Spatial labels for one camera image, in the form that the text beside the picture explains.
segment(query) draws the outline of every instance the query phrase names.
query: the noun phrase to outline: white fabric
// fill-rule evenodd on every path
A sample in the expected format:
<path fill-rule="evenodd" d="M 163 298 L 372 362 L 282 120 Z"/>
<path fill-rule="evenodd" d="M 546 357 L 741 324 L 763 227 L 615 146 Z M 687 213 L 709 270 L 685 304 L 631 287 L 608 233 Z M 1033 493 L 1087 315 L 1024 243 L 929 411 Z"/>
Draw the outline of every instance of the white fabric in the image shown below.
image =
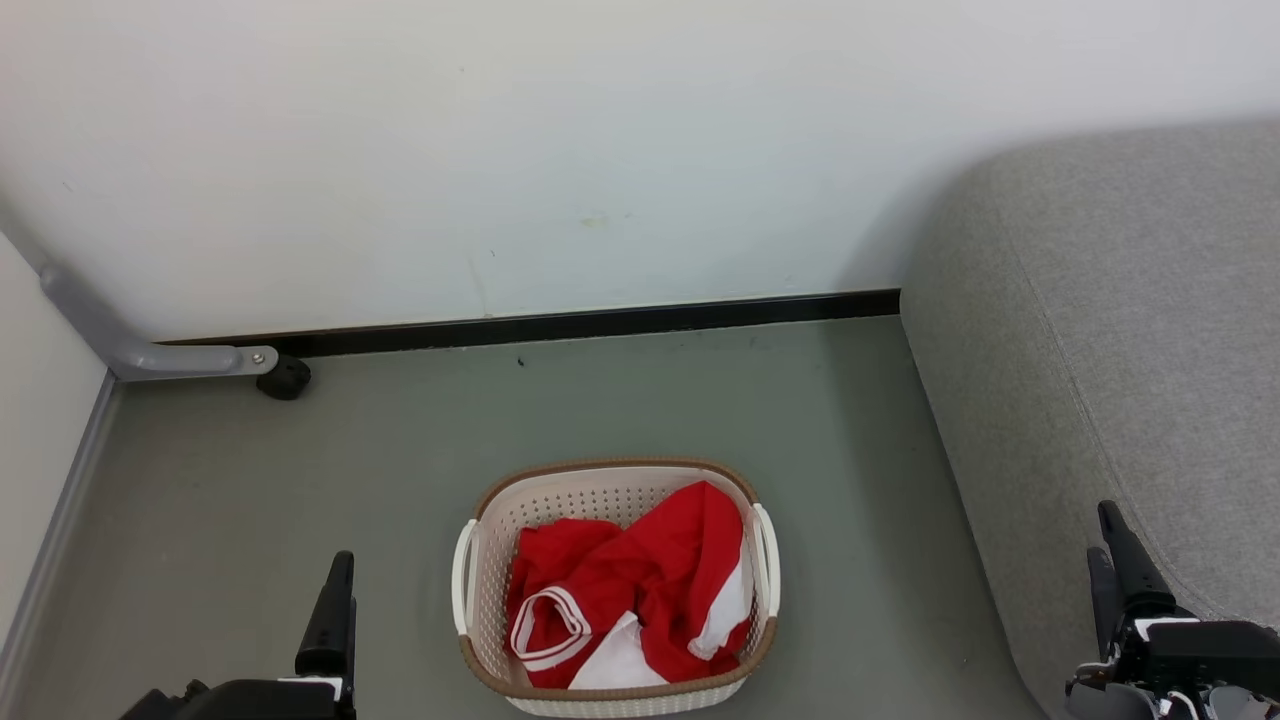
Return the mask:
<path fill-rule="evenodd" d="M 571 691 L 644 688 L 664 685 L 667 680 L 645 662 L 640 646 L 640 619 L 623 612 L 600 646 L 573 676 Z"/>
<path fill-rule="evenodd" d="M 737 565 L 724 580 L 707 612 L 707 623 L 701 633 L 689 641 L 689 652 L 701 660 L 710 660 L 719 648 L 728 643 L 733 628 L 751 615 L 751 597 L 755 593 L 755 578 L 751 574 L 751 560 L 748 555 L 746 539 L 737 556 Z"/>
<path fill-rule="evenodd" d="M 568 628 L 570 637 L 554 647 L 530 652 L 529 637 L 534 632 L 534 605 L 538 602 L 556 603 L 556 611 L 564 619 L 564 626 Z M 591 624 L 586 621 L 586 616 L 577 606 L 577 601 L 567 591 L 554 585 L 525 598 L 525 602 L 520 603 L 520 611 L 516 614 L 516 621 L 511 628 L 511 648 L 516 652 L 516 659 L 530 673 L 549 670 L 564 662 L 581 652 L 589 642 L 591 642 Z"/>

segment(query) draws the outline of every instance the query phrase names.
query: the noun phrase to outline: gray fabric upholstery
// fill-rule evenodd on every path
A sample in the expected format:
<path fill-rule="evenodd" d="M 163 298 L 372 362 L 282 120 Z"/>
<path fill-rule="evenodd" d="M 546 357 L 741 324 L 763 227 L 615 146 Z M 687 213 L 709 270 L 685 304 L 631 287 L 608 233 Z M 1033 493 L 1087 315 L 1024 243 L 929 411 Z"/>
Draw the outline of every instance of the gray fabric upholstery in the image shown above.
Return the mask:
<path fill-rule="evenodd" d="M 1100 500 L 1187 607 L 1280 625 L 1280 123 L 979 167 L 920 247 L 902 319 L 1047 712 L 1097 652 Z"/>

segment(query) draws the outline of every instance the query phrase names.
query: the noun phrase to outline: basket handle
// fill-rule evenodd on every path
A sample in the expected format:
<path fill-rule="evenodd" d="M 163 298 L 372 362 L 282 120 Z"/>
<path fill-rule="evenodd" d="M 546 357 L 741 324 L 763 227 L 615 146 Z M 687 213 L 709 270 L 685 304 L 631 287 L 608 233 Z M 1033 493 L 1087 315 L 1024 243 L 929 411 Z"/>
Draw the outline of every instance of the basket handle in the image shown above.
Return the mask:
<path fill-rule="evenodd" d="M 460 635 L 467 634 L 474 612 L 471 589 L 475 585 L 476 553 L 471 552 L 471 544 L 475 542 L 476 525 L 479 524 L 479 520 L 467 520 L 462 533 L 458 534 L 458 544 L 453 548 L 453 626 Z M 470 564 L 467 562 L 468 555 L 471 556 Z"/>
<path fill-rule="evenodd" d="M 778 605 L 782 602 L 782 559 L 778 555 L 778 536 L 773 532 L 773 520 L 769 511 L 756 502 L 751 506 L 755 512 L 755 542 L 756 550 L 763 541 L 764 544 L 764 593 L 769 598 L 769 618 L 778 616 Z"/>

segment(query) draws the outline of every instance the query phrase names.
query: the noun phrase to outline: white basket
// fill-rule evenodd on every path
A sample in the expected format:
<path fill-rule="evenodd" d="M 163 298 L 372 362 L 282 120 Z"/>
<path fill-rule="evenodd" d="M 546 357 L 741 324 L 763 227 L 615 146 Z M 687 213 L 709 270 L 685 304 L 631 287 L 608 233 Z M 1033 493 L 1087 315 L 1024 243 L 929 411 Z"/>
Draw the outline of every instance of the white basket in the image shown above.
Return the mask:
<path fill-rule="evenodd" d="M 521 528 L 559 518 L 627 527 L 672 492 L 707 480 L 733 500 L 751 534 L 755 602 L 741 665 L 732 673 L 649 688 L 534 688 L 507 652 L 507 585 Z M 550 717 L 639 717 L 723 702 L 746 682 L 773 643 L 781 600 L 778 542 L 769 514 L 736 473 L 700 460 L 627 459 L 575 462 L 513 475 L 480 501 L 453 552 L 453 624 L 462 655 L 484 684 L 512 705 Z"/>

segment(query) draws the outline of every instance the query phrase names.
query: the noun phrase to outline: white wall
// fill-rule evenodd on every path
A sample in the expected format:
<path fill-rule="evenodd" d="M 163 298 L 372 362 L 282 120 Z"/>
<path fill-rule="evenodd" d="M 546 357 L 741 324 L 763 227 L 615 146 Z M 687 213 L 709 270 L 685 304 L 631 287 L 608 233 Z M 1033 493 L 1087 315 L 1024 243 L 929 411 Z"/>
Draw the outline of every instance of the white wall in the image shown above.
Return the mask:
<path fill-rule="evenodd" d="M 896 286 L 1028 138 L 1280 113 L 1274 0 L 6 0 L 0 193 L 155 337 Z"/>
<path fill-rule="evenodd" d="M 0 644 L 106 369 L 0 234 Z"/>

